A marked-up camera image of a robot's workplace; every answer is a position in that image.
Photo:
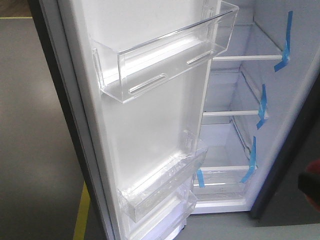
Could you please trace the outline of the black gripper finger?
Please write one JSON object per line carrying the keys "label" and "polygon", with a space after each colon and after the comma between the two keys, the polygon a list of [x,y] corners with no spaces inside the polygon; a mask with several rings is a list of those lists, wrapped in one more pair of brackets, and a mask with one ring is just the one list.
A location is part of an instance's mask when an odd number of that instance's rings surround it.
{"label": "black gripper finger", "polygon": [[306,195],[319,195],[320,176],[309,172],[300,173],[298,176],[298,189]]}

